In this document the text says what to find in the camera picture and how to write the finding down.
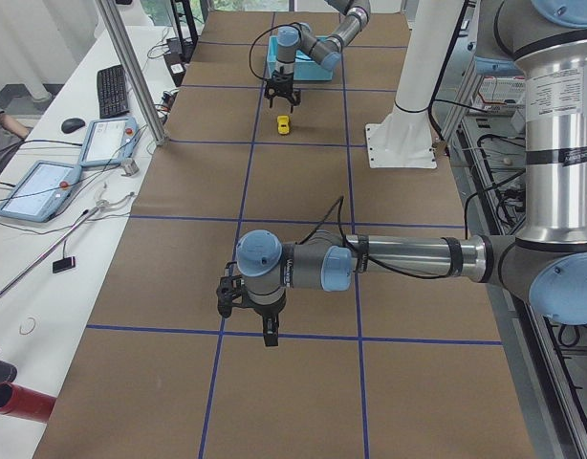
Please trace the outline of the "person forearm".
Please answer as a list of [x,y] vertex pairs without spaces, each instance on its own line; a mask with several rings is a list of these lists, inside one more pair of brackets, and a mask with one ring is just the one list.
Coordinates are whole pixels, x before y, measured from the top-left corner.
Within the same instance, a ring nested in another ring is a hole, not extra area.
[[0,113],[0,125],[22,140],[27,139],[31,132],[29,127],[7,113]]

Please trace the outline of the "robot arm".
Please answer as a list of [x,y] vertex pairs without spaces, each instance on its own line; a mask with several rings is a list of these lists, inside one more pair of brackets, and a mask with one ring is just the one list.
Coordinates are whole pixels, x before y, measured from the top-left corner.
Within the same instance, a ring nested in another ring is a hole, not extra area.
[[290,112],[301,102],[301,93],[294,88],[295,59],[298,51],[325,71],[333,71],[341,61],[343,50],[367,26],[371,5],[367,0],[327,0],[326,3],[344,18],[326,38],[319,39],[306,23],[293,22],[279,26],[276,34],[274,70],[266,79],[264,97],[273,106],[275,98],[290,104]]
[[[286,288],[346,291],[354,273],[383,270],[420,279],[464,276],[500,286],[534,312],[566,325],[587,324],[587,1],[476,1],[474,62],[483,76],[522,73],[525,81],[525,222],[514,236],[465,239],[345,235],[343,197],[301,241],[281,243],[257,229],[235,250],[238,275],[216,290],[218,312],[251,308],[265,345],[278,345]],[[265,97],[299,105],[298,51],[326,70],[369,23],[369,1],[326,1],[344,15],[319,40],[306,23],[277,26],[277,66]],[[372,167],[432,168],[428,114],[467,1],[420,1],[393,110],[366,125]],[[335,207],[340,235],[320,230]]]

